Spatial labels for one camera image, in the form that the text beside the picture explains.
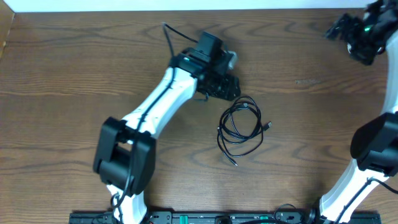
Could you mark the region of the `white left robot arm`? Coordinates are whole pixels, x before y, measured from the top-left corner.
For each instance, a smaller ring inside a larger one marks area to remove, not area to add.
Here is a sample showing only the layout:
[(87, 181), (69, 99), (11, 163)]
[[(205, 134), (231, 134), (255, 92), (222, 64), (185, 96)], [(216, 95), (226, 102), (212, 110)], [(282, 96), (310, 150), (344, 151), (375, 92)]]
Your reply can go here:
[(155, 170), (156, 141), (177, 110), (198, 91), (228, 101), (239, 96), (239, 80), (228, 74), (237, 59), (224, 50), (217, 56), (180, 53), (134, 111), (102, 124), (93, 170), (111, 192), (117, 223), (141, 223), (147, 215), (144, 189)]

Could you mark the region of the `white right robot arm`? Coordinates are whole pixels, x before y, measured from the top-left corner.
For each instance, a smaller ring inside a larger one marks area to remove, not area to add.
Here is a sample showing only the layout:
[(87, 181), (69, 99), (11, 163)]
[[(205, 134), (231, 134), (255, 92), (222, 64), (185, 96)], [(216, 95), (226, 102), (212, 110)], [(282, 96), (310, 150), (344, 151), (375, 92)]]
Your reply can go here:
[(351, 160), (342, 176), (318, 203), (314, 223), (348, 223), (356, 207), (378, 185), (397, 174), (397, 10), (360, 19), (343, 14), (325, 33), (340, 37), (349, 54), (365, 65), (387, 52), (386, 94), (381, 114), (360, 127), (350, 145)]

